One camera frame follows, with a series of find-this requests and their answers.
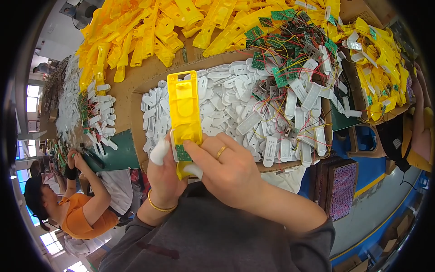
woman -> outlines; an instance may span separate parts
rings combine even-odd
[[[263,181],[228,135],[183,146],[195,162],[185,170],[202,182],[179,181],[169,137],[160,140],[148,201],[99,271],[331,271],[335,231],[319,206]]]
[[[77,168],[86,175],[94,191],[89,197],[76,193]],[[65,169],[67,189],[62,201],[57,202],[57,195],[46,184],[41,175],[30,178],[25,187],[26,205],[39,218],[41,227],[49,231],[43,220],[56,221],[63,231],[76,239],[92,239],[118,223],[118,217],[107,208],[110,194],[100,178],[89,168],[81,154],[74,149],[68,153],[68,166]]]

white cloth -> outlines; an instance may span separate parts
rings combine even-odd
[[[57,195],[63,195],[60,193],[60,186],[55,180],[55,176],[48,178],[47,176],[44,179],[44,184],[48,184],[50,186],[51,190],[53,190]]]
[[[269,184],[297,194],[301,189],[302,178],[305,174],[306,167],[300,165],[285,170],[287,172],[279,175],[277,175],[276,172],[262,173],[261,178]]]
[[[110,206],[121,215],[125,214],[133,200],[133,187],[129,170],[97,172],[110,194]]]

hand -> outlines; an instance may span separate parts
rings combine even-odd
[[[77,150],[75,150],[74,148],[70,148],[70,151],[68,152],[68,167],[70,169],[74,169],[75,166],[75,160],[73,158],[73,154],[76,154]]]
[[[154,205],[169,209],[177,205],[178,198],[187,187],[187,178],[179,180],[177,163],[171,149],[170,135],[160,139],[150,154],[147,177],[153,191],[150,199]]]
[[[230,207],[248,212],[255,210],[267,183],[261,179],[251,153],[224,133],[216,137],[203,133],[202,139],[201,147],[192,141],[184,141],[183,145],[195,164],[204,171],[202,182],[207,190]],[[227,148],[216,160],[223,146]],[[201,173],[194,167],[189,165],[184,170],[201,178]]]
[[[83,159],[82,155],[80,154],[80,152],[77,152],[74,155],[74,165],[77,169],[79,169],[81,172],[83,172],[83,169],[85,169],[86,167],[89,167],[87,165],[87,163],[85,162],[85,160]]]

worker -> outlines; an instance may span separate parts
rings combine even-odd
[[[148,199],[99,271],[331,271],[331,219],[314,202],[268,184],[230,136],[183,147],[201,178],[176,175],[170,138],[150,154]]]
[[[36,66],[35,68],[33,68],[33,73],[36,72],[42,72],[44,74],[51,74],[54,72],[54,68],[52,68],[48,63],[46,62],[41,62],[40,64],[38,64],[38,66]]]
[[[411,166],[432,172],[435,131],[433,109],[420,66],[411,72],[416,103],[396,118],[376,126],[386,155],[406,172]]]
[[[76,7],[72,6],[72,7],[66,7],[64,9],[64,13],[70,17],[73,17],[74,19],[76,18]]]
[[[65,167],[67,189],[62,200],[48,185],[42,183],[41,175],[31,177],[24,189],[26,205],[39,219],[41,227],[50,229],[43,223],[53,219],[62,230],[76,239],[92,239],[118,223],[117,215],[108,209],[110,194],[100,178],[89,168],[83,157],[75,149],[68,152],[68,166]],[[94,196],[76,193],[77,169],[84,173],[92,186]]]

floor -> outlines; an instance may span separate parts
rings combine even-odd
[[[420,170],[411,167],[405,173],[405,181],[414,183]],[[331,256],[350,248],[381,224],[407,195],[410,185],[403,183],[403,172],[396,168],[371,189],[358,196],[349,215],[333,223],[336,231]]]

